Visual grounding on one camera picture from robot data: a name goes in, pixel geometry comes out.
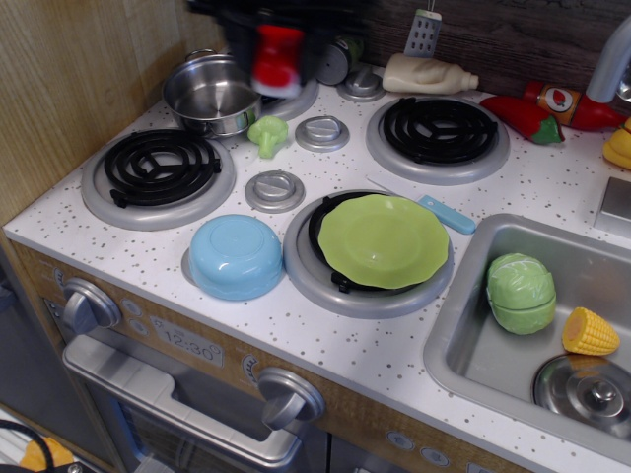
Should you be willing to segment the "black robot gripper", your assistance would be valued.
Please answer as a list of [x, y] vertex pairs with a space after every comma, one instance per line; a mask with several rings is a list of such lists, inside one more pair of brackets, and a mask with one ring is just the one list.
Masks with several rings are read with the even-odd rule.
[[324, 53], [337, 34], [354, 33], [375, 1], [188, 1], [197, 14], [214, 17], [224, 28], [229, 49], [239, 67], [252, 75], [258, 42], [257, 28], [276, 26], [303, 31], [299, 57], [300, 83], [313, 79]]

